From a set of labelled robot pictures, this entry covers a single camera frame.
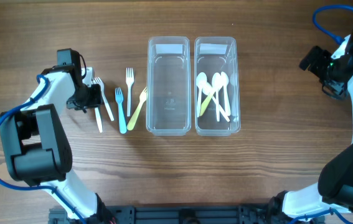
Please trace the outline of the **light blue plastic fork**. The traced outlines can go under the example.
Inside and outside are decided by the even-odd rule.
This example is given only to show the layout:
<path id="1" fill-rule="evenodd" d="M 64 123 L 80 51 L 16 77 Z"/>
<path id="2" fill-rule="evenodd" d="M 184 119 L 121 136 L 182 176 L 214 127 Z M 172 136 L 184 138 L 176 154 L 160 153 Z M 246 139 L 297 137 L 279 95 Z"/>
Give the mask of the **light blue plastic fork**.
<path id="1" fill-rule="evenodd" d="M 115 100 L 118 105 L 118 123 L 120 128 L 120 133 L 125 134 L 127 132 L 125 114 L 123 111 L 123 92 L 120 87 L 115 88 Z"/>

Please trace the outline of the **white plastic spoon wide handle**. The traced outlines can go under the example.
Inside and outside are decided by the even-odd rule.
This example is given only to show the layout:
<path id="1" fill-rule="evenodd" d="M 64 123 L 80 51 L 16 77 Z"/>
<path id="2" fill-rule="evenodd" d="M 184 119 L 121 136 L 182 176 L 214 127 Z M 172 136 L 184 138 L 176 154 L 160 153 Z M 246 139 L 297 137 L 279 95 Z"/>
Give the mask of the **white plastic spoon wide handle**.
<path id="1" fill-rule="evenodd" d="M 227 116 L 231 115 L 231 109 L 230 109 L 230 102 L 229 102 L 229 98 L 228 98 L 228 90 L 227 90 L 227 86 L 229 84 L 229 78 L 228 75 L 225 72 L 221 72 L 221 78 L 223 80 L 223 88 L 224 88 L 224 105 L 225 105 L 225 112 Z"/>

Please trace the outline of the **white plastic spoon slanted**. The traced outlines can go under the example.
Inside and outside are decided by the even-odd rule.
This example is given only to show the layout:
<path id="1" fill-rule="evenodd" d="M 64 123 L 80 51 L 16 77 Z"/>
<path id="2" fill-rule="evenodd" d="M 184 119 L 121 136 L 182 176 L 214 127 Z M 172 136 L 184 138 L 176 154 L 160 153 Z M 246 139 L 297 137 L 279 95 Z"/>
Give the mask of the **white plastic spoon slanted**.
<path id="1" fill-rule="evenodd" d="M 202 103 L 202 90 L 203 90 L 203 87 L 206 85 L 206 83 L 207 83 L 207 75 L 204 72 L 200 72 L 196 77 L 196 85 L 199 89 L 199 93 L 197 97 L 197 106 L 196 106 L 197 117 L 200 116 L 200 107 Z"/>

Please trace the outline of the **yellow plastic spoon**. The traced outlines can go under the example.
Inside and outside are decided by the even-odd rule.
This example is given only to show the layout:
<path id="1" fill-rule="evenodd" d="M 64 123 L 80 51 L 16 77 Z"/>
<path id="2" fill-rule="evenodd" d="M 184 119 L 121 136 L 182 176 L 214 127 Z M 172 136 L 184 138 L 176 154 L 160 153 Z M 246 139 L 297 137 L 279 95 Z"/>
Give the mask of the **yellow plastic spoon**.
<path id="1" fill-rule="evenodd" d="M 201 106 L 200 106 L 200 113 L 199 115 L 202 116 L 206 110 L 206 108 L 208 107 L 213 95 L 214 95 L 215 91 L 211 90 L 209 92 L 209 94 L 207 95 L 207 97 L 205 98 L 205 100 L 202 102 Z"/>

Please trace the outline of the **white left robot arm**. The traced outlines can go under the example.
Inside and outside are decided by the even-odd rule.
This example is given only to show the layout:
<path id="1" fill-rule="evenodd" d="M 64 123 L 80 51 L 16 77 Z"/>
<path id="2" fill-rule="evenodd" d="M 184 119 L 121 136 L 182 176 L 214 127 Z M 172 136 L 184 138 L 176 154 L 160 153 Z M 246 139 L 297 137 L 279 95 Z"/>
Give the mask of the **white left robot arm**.
<path id="1" fill-rule="evenodd" d="M 101 198 L 88 190 L 72 170 L 72 151 L 59 115 L 65 108 L 84 110 L 101 103 L 101 90 L 90 84 L 92 68 L 56 66 L 37 76 L 31 97 L 0 115 L 0 137 L 9 175 L 26 186 L 0 184 L 14 190 L 43 190 L 63 206 L 76 223 L 114 223 Z"/>

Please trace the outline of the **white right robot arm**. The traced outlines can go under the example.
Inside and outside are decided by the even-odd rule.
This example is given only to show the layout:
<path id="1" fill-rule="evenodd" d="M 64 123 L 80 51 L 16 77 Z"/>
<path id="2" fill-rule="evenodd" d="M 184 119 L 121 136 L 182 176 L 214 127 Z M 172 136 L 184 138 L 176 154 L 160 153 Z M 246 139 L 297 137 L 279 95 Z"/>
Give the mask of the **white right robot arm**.
<path id="1" fill-rule="evenodd" d="M 353 51 L 346 45 L 334 53 L 315 46 L 299 66 L 319 77 L 324 86 L 349 95 L 353 125 Z M 315 184 L 280 193 L 274 201 L 278 208 L 270 206 L 270 213 L 291 222 L 331 213 L 353 213 L 353 131 L 350 146 L 325 165 Z"/>

